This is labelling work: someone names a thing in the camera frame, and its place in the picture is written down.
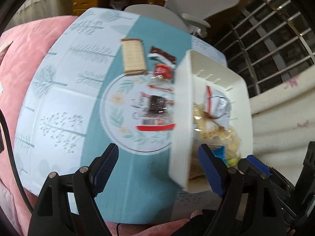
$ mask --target snack bag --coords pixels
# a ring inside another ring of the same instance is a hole
[[[219,126],[227,130],[230,121],[231,103],[220,91],[206,86],[204,112]]]
[[[141,125],[137,126],[139,131],[164,131],[171,130],[175,127],[173,123],[173,114],[169,112],[167,103],[172,103],[172,100],[167,100],[160,96],[148,97],[148,105],[143,111],[141,117]]]
[[[173,92],[176,57],[156,47],[151,48],[148,57],[159,61],[159,63],[155,64],[153,76],[150,77],[148,86],[153,89]]]

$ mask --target metal screw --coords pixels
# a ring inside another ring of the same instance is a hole
[[[267,179],[268,178],[268,176],[265,173],[260,173],[259,176],[262,179]]]
[[[227,169],[230,174],[235,174],[237,172],[236,168],[230,167]]]
[[[88,171],[89,170],[89,168],[87,167],[87,166],[83,166],[83,167],[81,167],[80,169],[79,169],[79,171],[81,172],[81,173],[85,173],[86,171]]]
[[[56,172],[50,172],[49,174],[48,174],[48,176],[50,177],[50,178],[54,178],[55,176],[57,175],[57,173]]]

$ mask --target red label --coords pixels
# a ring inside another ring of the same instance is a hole
[[[161,75],[165,79],[172,79],[173,72],[172,69],[166,65],[157,64],[154,70],[154,75]]]

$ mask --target pink blanket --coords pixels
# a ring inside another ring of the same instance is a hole
[[[16,26],[0,37],[0,45],[13,41],[0,66],[0,81],[4,89],[0,97],[0,108],[6,118],[12,144],[14,144],[20,109],[38,66],[55,41],[76,18],[62,16],[33,21]],[[0,154],[0,179],[14,197],[18,222],[23,234],[27,235],[31,214],[15,183],[6,149]],[[28,191],[26,193],[31,204],[34,205],[37,197]],[[119,231],[121,236],[168,236],[187,221],[188,219],[182,219],[153,227],[120,225]],[[106,224],[112,235],[115,236],[117,224]]]

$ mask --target white plastic tray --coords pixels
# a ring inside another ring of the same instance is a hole
[[[176,68],[174,122],[169,176],[185,191],[211,189],[206,178],[189,180],[193,146],[193,103],[204,102],[206,85],[219,90],[231,101],[230,125],[239,138],[242,158],[253,153],[253,129],[248,91],[244,79],[218,62],[188,50]]]

